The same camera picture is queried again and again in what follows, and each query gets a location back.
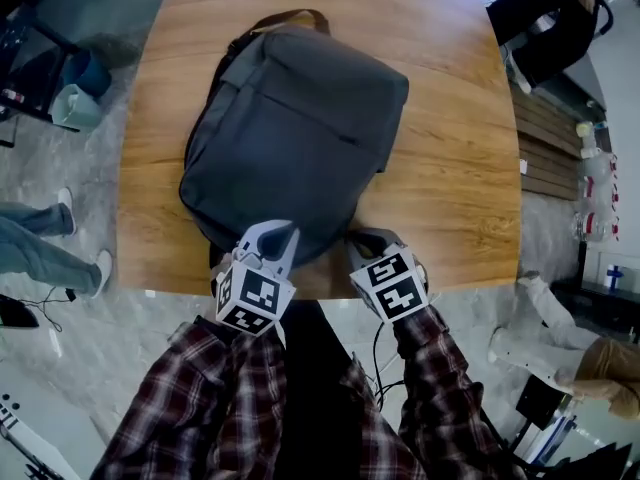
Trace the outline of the dark grey backpack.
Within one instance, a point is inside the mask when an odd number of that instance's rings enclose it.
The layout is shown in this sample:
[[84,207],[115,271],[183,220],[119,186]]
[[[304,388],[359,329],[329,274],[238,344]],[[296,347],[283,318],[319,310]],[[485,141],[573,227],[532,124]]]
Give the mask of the dark grey backpack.
[[386,168],[408,79],[330,33],[326,17],[267,16],[232,41],[187,141],[179,196],[215,251],[248,228],[291,221],[294,265],[346,232]]

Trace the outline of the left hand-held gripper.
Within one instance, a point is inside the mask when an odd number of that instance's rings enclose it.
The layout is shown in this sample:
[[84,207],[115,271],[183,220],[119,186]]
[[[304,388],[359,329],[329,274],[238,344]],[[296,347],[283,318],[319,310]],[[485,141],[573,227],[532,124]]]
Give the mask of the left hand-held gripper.
[[246,230],[230,267],[216,279],[216,323],[258,337],[280,320],[296,292],[288,276],[299,238],[289,220],[263,221]]

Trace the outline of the person's right forearm plaid sleeve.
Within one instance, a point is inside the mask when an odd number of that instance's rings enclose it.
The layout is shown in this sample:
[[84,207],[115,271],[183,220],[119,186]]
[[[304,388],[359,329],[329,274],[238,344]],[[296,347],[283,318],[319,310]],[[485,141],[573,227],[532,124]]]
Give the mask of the person's right forearm plaid sleeve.
[[398,480],[527,480],[482,421],[483,386],[437,310],[394,323],[407,400],[399,436]]

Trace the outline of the pale teal bin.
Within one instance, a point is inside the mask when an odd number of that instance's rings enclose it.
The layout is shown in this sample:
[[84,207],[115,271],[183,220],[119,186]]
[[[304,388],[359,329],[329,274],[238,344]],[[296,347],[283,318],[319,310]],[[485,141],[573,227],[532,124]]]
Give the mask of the pale teal bin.
[[50,115],[57,126],[77,130],[93,130],[102,119],[96,100],[76,84],[61,89],[51,104]]

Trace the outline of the black box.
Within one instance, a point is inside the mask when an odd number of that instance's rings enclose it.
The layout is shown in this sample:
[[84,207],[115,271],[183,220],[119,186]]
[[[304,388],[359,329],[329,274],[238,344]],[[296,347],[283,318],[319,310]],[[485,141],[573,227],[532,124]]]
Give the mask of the black box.
[[545,430],[551,424],[554,414],[564,409],[570,401],[569,394],[552,388],[534,375],[530,375],[516,404],[516,411],[525,419],[521,434],[531,426]]

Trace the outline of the white device black dots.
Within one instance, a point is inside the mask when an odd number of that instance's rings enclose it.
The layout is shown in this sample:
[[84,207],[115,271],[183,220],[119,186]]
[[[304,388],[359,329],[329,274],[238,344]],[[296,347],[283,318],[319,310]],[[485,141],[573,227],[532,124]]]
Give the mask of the white device black dots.
[[30,480],[66,480],[59,471],[59,452],[23,423],[10,408],[9,394],[0,395],[0,436],[12,444],[28,461]]

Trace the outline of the black desk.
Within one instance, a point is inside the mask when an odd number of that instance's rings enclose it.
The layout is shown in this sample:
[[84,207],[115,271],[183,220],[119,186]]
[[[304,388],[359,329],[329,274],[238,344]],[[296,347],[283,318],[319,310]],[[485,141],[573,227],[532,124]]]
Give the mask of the black desk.
[[[44,37],[52,47],[16,67],[15,61],[33,34]],[[52,123],[49,108],[63,68],[79,52],[75,43],[46,25],[28,6],[20,6],[10,17],[0,17],[0,122],[23,114]]]

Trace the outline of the black chair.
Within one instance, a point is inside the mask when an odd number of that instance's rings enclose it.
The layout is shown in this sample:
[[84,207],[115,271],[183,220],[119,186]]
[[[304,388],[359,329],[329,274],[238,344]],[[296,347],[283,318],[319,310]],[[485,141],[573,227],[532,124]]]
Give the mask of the black chair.
[[23,302],[0,294],[0,328],[36,329],[38,320]]

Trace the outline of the person's left forearm plaid sleeve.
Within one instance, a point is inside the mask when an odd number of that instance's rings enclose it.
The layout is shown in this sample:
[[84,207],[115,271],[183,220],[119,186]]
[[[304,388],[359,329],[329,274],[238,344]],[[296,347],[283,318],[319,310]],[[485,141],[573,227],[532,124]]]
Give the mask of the person's left forearm plaid sleeve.
[[90,480],[273,480],[286,376],[275,330],[182,324]]

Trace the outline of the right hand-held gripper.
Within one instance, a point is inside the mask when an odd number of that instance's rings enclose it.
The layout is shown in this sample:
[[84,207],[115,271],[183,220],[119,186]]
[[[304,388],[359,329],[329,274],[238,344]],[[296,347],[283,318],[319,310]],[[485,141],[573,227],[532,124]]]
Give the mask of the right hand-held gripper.
[[354,271],[351,283],[381,321],[393,323],[428,306],[426,271],[395,232],[362,228],[358,238],[346,237],[344,244]]

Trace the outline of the blue bin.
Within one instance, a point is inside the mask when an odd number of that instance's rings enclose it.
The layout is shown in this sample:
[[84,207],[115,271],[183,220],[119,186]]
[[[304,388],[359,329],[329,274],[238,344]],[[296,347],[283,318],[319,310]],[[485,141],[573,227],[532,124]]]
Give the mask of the blue bin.
[[101,98],[109,89],[109,70],[91,50],[81,50],[71,56],[62,70],[65,85],[77,85],[94,98]]

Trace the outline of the row of clear plastic bottles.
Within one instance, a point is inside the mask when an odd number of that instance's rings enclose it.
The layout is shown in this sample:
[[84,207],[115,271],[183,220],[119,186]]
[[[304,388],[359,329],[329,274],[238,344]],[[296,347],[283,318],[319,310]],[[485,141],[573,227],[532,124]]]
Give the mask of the row of clear plastic bottles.
[[619,234],[617,156],[605,152],[596,142],[596,132],[604,129],[604,125],[590,121],[576,125],[583,147],[580,151],[578,209],[573,226],[575,235],[582,242],[605,242],[610,238],[618,239]]

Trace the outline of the person's body black clothing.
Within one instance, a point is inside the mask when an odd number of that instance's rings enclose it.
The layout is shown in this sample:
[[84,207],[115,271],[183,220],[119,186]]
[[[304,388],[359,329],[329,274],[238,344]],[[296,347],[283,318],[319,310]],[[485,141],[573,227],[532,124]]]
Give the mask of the person's body black clothing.
[[293,301],[280,323],[286,403],[274,480],[361,480],[364,403],[341,383],[347,352],[317,301]]

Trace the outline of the wooden pallet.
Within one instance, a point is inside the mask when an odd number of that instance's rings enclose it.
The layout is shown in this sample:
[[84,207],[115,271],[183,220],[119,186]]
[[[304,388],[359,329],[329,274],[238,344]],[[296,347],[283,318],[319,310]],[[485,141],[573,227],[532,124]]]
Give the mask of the wooden pallet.
[[579,199],[582,142],[577,121],[563,109],[510,86],[524,191],[566,201]]

